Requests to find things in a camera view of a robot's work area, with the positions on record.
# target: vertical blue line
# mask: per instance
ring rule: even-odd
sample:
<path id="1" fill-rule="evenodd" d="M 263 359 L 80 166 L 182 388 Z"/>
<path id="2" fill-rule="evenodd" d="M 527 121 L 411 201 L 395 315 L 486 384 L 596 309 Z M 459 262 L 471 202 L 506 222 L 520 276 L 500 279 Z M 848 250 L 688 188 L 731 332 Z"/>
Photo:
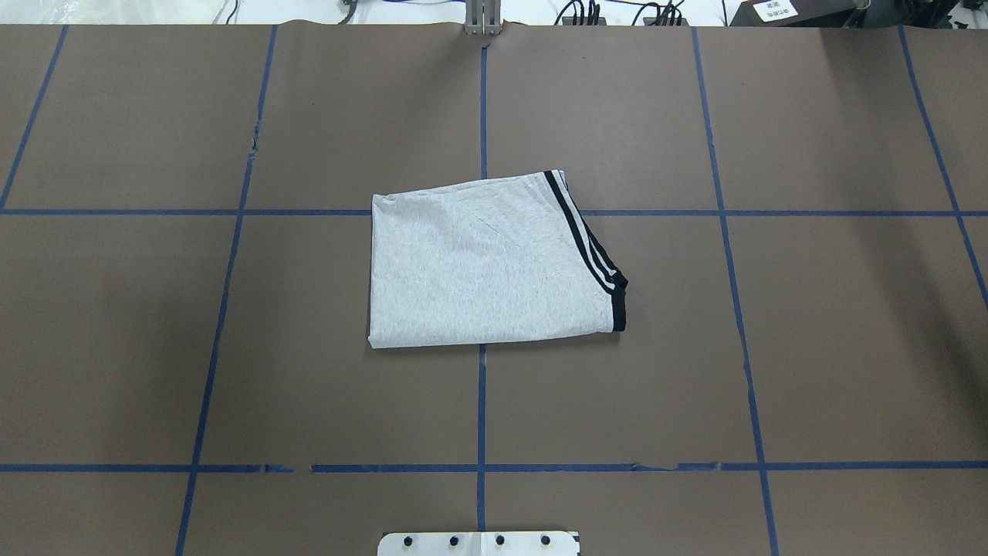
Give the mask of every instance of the vertical blue line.
<path id="1" fill-rule="evenodd" d="M 727 259 L 727 277 L 731 285 L 731 299 L 734 302 L 734 320 L 741 337 L 741 350 L 744 354 L 744 374 L 748 382 L 748 412 L 755 437 L 755 454 L 758 457 L 759 478 L 762 482 L 762 504 L 765 506 L 765 522 L 769 532 L 769 546 L 773 556 L 779 556 L 779 540 L 776 536 L 776 518 L 772 510 L 772 493 L 769 490 L 769 472 L 765 467 L 765 448 L 762 443 L 762 427 L 758 419 L 758 403 L 755 400 L 755 380 L 751 374 L 751 357 L 748 354 L 748 336 L 741 314 L 741 298 L 738 295 L 737 273 L 734 270 L 734 254 L 731 251 L 730 231 L 727 229 L 727 212 L 724 195 L 720 188 L 720 167 L 717 165 L 717 152 L 713 146 L 713 125 L 710 122 L 710 107 L 706 99 L 706 83 L 703 80 L 703 62 L 700 57 L 700 37 L 693 27 L 693 52 L 697 62 L 697 79 L 700 83 L 700 102 L 703 105 L 703 123 L 706 126 L 706 147 L 710 153 L 710 168 L 713 171 L 713 189 L 717 196 L 717 211 L 720 214 L 720 235 L 724 243 Z"/>
<path id="2" fill-rule="evenodd" d="M 913 56 L 909 53 L 909 43 L 906 41 L 906 28 L 901 25 L 899 26 L 899 42 L 902 43 L 902 54 L 906 57 L 906 68 L 909 70 L 909 81 L 913 85 L 913 94 L 916 95 L 916 105 L 920 109 L 920 116 L 923 117 L 923 126 L 926 127 L 927 136 L 930 137 L 930 145 L 933 146 L 933 154 L 937 158 L 937 166 L 940 167 L 940 175 L 944 179 L 944 186 L 947 187 L 947 196 L 950 197 L 953 215 L 957 219 L 957 227 L 960 228 L 960 236 L 964 240 L 964 248 L 967 249 L 967 258 L 971 261 L 974 278 L 978 282 L 978 289 L 981 290 L 981 300 L 985 304 L 985 309 L 988 309 L 988 288 L 985 287 L 984 276 L 981 274 L 981 266 L 978 264 L 978 258 L 974 254 L 971 238 L 967 234 L 967 226 L 964 224 L 964 216 L 960 213 L 960 205 L 957 203 L 957 196 L 953 191 L 950 175 L 947 173 L 947 165 L 944 163 L 944 156 L 940 151 L 940 143 L 937 141 L 937 135 L 933 132 L 933 124 L 930 123 L 930 115 L 927 113 L 926 103 L 923 102 L 923 93 L 920 92 L 920 84 L 916 80 L 916 70 L 913 69 Z"/>
<path id="3" fill-rule="evenodd" d="M 68 34 L 68 26 L 63 25 L 61 34 L 58 35 L 58 43 L 55 44 L 55 52 L 51 54 L 51 61 L 48 63 L 48 71 L 44 73 L 44 80 L 41 82 L 41 89 L 38 91 L 38 98 L 28 116 L 28 124 L 24 127 L 24 134 L 21 136 L 21 144 L 17 147 L 14 161 L 10 165 L 10 172 L 7 174 L 7 183 L 4 185 L 3 193 L 0 194 L 0 210 L 7 204 L 7 197 L 14 187 L 14 178 L 17 176 L 17 168 L 21 165 L 21 157 L 24 156 L 24 149 L 28 147 L 28 139 L 31 138 L 31 130 L 35 127 L 35 120 L 38 118 L 38 110 L 41 109 L 41 101 L 44 100 L 44 93 L 48 90 L 48 83 L 54 73 L 55 65 L 58 63 L 58 55 L 61 54 L 62 45 L 65 44 L 65 36 Z"/>
<path id="4" fill-rule="evenodd" d="M 196 444 L 193 447 L 192 471 L 189 473 L 189 484 L 186 487 L 185 504 L 182 508 L 182 520 L 179 522 L 179 535 L 175 543 L 176 556 L 182 556 L 185 551 L 186 534 L 189 531 L 189 518 L 192 515 L 193 498 L 196 494 L 196 478 L 199 474 L 199 462 L 203 455 L 203 439 L 206 436 L 206 420 L 209 417 L 209 402 L 212 399 L 212 385 L 216 378 L 216 363 L 219 360 L 219 340 L 226 324 L 226 308 L 230 299 L 230 281 L 233 278 L 233 264 L 236 262 L 237 250 L 240 246 L 240 231 L 243 229 L 244 209 L 247 206 L 247 194 L 250 191 L 250 178 L 254 170 L 254 158 L 257 154 L 257 139 L 261 133 L 261 120 L 264 117 L 264 102 L 268 94 L 268 79 L 271 76 L 271 60 L 275 55 L 275 40 L 278 38 L 278 26 L 271 26 L 271 37 L 268 39 L 268 57 L 264 63 L 264 77 L 261 79 L 261 93 L 257 101 L 257 121 L 254 123 L 254 136 L 250 153 L 247 155 L 247 166 L 244 169 L 244 181 L 240 190 L 240 206 L 237 211 L 236 225 L 233 227 L 233 241 L 230 244 L 230 256 L 226 261 L 226 276 L 223 278 L 223 294 L 219 301 L 219 316 L 216 318 L 216 331 L 212 337 L 212 353 L 209 356 L 209 371 L 206 374 L 206 387 L 203 392 L 203 406 L 199 413 L 199 426 L 196 429 Z"/>
<path id="5" fill-rule="evenodd" d="M 480 49 L 480 179 L 487 179 L 487 49 Z M 487 344 L 478 351 L 477 372 L 477 530 L 487 528 Z"/>

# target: gray fabric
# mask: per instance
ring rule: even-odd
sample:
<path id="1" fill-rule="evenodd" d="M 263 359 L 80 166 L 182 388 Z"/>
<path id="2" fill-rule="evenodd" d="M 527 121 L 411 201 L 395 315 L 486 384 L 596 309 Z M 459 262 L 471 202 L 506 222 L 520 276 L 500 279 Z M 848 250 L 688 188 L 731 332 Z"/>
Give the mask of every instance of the gray fabric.
<path id="1" fill-rule="evenodd" d="M 590 254 L 595 247 L 564 176 L 553 175 Z M 374 195 L 372 214 L 372 347 L 614 329 L 608 281 L 617 270 L 588 266 L 542 173 Z"/>

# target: gray cloth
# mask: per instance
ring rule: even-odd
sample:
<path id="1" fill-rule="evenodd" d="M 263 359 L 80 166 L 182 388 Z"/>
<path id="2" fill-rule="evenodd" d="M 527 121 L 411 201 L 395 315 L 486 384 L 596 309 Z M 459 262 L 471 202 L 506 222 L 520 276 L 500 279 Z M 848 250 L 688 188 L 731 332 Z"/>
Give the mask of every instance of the gray cloth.
<path id="1" fill-rule="evenodd" d="M 374 348 L 624 329 L 627 282 L 559 170 L 373 196 Z"/>

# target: white bracket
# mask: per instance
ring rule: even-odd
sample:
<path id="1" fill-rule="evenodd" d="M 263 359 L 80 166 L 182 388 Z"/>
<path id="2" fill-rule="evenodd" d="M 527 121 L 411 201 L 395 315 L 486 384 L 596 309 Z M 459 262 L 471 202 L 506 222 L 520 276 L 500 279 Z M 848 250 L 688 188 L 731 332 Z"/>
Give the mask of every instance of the white bracket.
<path id="1" fill-rule="evenodd" d="M 377 556 L 579 556 L 580 534 L 568 531 L 390 533 Z"/>
<path id="2" fill-rule="evenodd" d="M 501 35 L 501 0 L 466 0 L 468 35 Z"/>

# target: black trim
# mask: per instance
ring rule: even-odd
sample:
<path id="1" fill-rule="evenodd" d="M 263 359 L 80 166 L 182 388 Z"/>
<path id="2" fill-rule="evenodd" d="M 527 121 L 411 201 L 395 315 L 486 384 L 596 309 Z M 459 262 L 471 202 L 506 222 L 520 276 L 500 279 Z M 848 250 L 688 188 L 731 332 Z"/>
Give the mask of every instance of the black trim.
<path id="1" fill-rule="evenodd" d="M 580 234 L 580 230 L 576 227 L 576 219 L 573 218 L 573 213 L 569 210 L 569 205 L 566 204 L 566 199 L 563 198 L 562 192 L 559 191 L 559 184 L 556 183 L 555 176 L 552 175 L 551 170 L 546 170 L 544 174 L 545 181 L 549 182 L 549 188 L 552 189 L 552 195 L 555 195 L 556 202 L 559 203 L 559 208 L 562 209 L 562 214 L 566 217 L 566 224 L 569 225 L 569 230 L 573 234 L 573 240 L 576 241 L 576 248 L 580 250 L 580 256 L 583 257 L 583 262 L 587 265 L 587 270 L 590 270 L 590 273 L 594 275 L 594 279 L 597 280 L 597 283 L 600 284 L 602 288 L 604 288 L 605 292 L 613 294 L 614 291 L 604 283 L 604 280 L 601 280 L 601 277 L 597 274 L 597 271 L 594 270 L 593 266 L 591 266 L 590 256 L 587 255 L 587 246 L 583 243 L 583 236 Z"/>
<path id="2" fill-rule="evenodd" d="M 614 314 L 614 331 L 623 332 L 624 328 L 627 326 L 627 312 L 624 306 L 624 289 L 627 288 L 627 279 L 624 278 L 624 275 L 621 274 L 618 267 L 613 261 L 611 261 L 608 253 L 601 246 L 601 243 L 597 241 L 594 233 L 590 231 L 590 227 L 587 226 L 587 222 L 580 217 L 580 222 L 583 224 L 583 229 L 586 231 L 587 238 L 591 243 L 592 248 L 590 249 L 590 252 L 594 259 L 594 263 L 596 263 L 597 267 L 604 272 L 604 275 L 607 277 L 607 281 L 614 284 L 614 287 L 609 288 L 607 284 L 601 280 L 601 277 L 591 265 L 591 257 L 587 255 L 587 246 L 584 244 L 583 236 L 580 234 L 580 230 L 576 225 L 576 219 L 573 217 L 573 213 L 570 211 L 569 205 L 566 203 L 566 199 L 562 195 L 562 191 L 559 190 L 559 184 L 556 182 L 555 175 L 551 170 L 545 171 L 544 174 L 545 181 L 548 182 L 549 188 L 552 189 L 552 194 L 556 198 L 556 202 L 559 203 L 559 208 L 562 209 L 563 216 L 566 217 L 566 223 L 569 225 L 570 232 L 573 233 L 573 240 L 576 241 L 576 248 L 579 249 L 580 256 L 583 257 L 583 262 L 587 265 L 587 270 L 590 270 L 590 273 L 594 275 L 594 279 L 596 279 L 597 283 L 604 288 L 604 291 L 611 295 L 611 310 Z M 607 263 L 607 268 L 603 267 L 604 264 L 601 263 L 598 253 L 600 253 L 600 257 L 604 258 L 604 261 Z M 613 276 L 609 269 L 614 270 L 615 273 Z"/>

